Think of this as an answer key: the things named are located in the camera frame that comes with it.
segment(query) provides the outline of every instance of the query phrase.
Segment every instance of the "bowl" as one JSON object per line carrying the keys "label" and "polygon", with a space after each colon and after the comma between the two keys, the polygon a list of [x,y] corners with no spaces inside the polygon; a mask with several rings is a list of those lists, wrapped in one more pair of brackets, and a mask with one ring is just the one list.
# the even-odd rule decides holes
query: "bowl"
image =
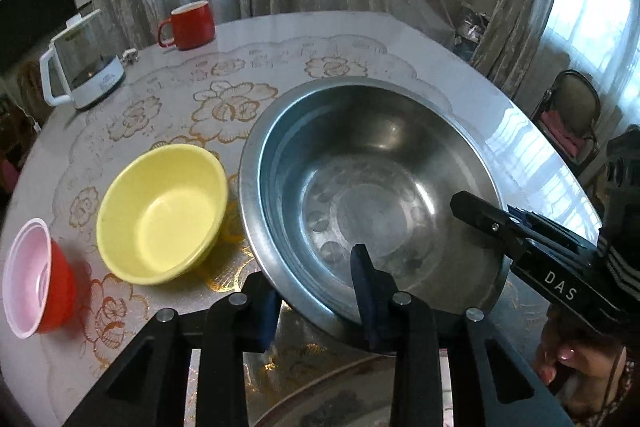
{"label": "bowl", "polygon": [[65,255],[35,217],[15,236],[2,274],[2,303],[9,326],[20,339],[47,333],[74,311],[76,282]]}
{"label": "bowl", "polygon": [[109,269],[135,284],[159,284],[204,260],[225,214],[225,171],[209,151],[188,144],[153,149],[108,188],[96,226]]}
{"label": "bowl", "polygon": [[468,190],[504,208],[478,147],[449,115],[394,84],[316,80],[275,100],[245,143],[239,200],[265,275],[308,320],[362,338],[350,251],[432,307],[490,309],[508,261],[449,201]]}

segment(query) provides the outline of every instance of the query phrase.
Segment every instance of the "stainless steel basin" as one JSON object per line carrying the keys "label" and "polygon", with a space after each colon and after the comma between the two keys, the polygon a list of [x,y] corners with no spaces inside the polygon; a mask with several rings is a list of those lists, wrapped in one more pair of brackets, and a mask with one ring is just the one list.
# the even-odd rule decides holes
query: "stainless steel basin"
{"label": "stainless steel basin", "polygon": [[258,118],[239,173],[242,219],[263,272],[308,320],[352,343],[360,323],[349,262],[356,243],[434,308],[493,306],[508,264],[451,214],[459,190],[502,205],[454,121],[370,78],[286,92]]}

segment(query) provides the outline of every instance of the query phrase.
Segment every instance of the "mug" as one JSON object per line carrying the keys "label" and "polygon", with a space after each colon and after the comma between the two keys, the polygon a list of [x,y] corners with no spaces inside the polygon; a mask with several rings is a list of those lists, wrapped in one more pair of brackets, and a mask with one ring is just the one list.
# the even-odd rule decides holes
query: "mug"
{"label": "mug", "polygon": [[[174,38],[162,40],[162,28],[170,24],[174,28]],[[209,8],[209,1],[196,1],[172,10],[171,17],[158,26],[158,44],[162,48],[173,46],[179,50],[197,48],[211,42],[216,36],[216,25]]]}

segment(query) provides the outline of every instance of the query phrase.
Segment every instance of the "yellow bowl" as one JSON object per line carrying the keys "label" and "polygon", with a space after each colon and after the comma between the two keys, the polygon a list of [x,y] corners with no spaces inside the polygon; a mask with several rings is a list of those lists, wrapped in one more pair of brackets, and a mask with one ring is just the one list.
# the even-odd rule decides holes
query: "yellow bowl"
{"label": "yellow bowl", "polygon": [[225,171],[210,152],[175,144],[137,158],[100,205],[96,236],[109,269],[135,284],[159,284],[204,260],[225,215]]}

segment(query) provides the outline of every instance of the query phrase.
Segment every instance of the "silver bolt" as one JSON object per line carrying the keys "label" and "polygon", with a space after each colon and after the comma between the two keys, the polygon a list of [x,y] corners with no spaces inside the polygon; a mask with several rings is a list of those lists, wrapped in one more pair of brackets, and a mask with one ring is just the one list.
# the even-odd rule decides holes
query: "silver bolt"
{"label": "silver bolt", "polygon": [[484,319],[484,312],[478,308],[469,308],[465,312],[466,318],[472,322],[480,322]]}
{"label": "silver bolt", "polygon": [[169,322],[172,318],[174,318],[175,311],[171,308],[162,308],[157,314],[156,319],[160,322]]}
{"label": "silver bolt", "polygon": [[407,292],[396,292],[391,300],[399,306],[407,306],[411,302],[411,295]]}
{"label": "silver bolt", "polygon": [[247,296],[242,292],[236,292],[229,295],[229,304],[232,306],[242,306],[248,301]]}

